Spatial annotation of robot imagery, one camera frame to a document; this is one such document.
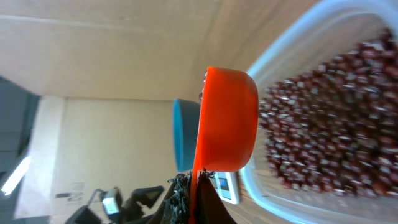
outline orange cup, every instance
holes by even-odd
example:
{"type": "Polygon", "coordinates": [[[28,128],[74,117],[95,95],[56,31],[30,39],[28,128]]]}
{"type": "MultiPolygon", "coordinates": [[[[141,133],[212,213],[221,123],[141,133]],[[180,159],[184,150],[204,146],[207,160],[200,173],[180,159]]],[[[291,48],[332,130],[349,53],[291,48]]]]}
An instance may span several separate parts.
{"type": "Polygon", "coordinates": [[[246,73],[208,67],[200,108],[190,196],[194,223],[198,171],[236,172],[249,161],[256,139],[258,92],[246,73]]]}

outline orange spoon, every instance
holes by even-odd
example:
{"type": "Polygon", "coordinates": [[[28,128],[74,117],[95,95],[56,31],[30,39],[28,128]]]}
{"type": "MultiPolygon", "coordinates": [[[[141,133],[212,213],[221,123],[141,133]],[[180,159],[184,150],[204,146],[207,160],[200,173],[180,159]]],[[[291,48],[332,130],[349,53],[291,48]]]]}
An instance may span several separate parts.
{"type": "Polygon", "coordinates": [[[258,93],[246,73],[208,67],[200,108],[190,192],[189,224],[195,223],[198,171],[236,172],[250,159],[257,131],[258,93]]]}

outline blue cup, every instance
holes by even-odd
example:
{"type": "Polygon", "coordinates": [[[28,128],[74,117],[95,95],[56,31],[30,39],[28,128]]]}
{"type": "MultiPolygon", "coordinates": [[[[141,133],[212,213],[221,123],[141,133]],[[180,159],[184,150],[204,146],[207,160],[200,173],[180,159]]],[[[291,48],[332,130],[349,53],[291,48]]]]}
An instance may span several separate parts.
{"type": "Polygon", "coordinates": [[[175,99],[173,105],[173,137],[175,163],[179,172],[193,169],[197,146],[200,104],[175,99]]]}

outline fluorescent light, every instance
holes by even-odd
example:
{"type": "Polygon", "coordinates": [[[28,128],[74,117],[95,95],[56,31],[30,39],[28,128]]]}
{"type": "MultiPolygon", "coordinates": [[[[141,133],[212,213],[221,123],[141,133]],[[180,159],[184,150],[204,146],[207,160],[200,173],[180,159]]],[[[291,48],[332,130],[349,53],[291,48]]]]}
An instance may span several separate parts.
{"type": "Polygon", "coordinates": [[[30,157],[25,157],[18,167],[14,170],[11,176],[7,179],[7,182],[1,188],[4,195],[10,195],[12,191],[17,187],[18,183],[21,181],[27,170],[29,169],[30,157]]]}

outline white device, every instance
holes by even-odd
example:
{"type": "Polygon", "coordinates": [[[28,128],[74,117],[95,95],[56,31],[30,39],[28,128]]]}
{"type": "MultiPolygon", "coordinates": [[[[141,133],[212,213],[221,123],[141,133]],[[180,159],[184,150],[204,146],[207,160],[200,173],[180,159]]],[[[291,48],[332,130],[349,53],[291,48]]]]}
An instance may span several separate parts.
{"type": "Polygon", "coordinates": [[[234,172],[216,172],[214,178],[209,178],[217,194],[226,202],[239,203],[239,185],[234,172]]]}

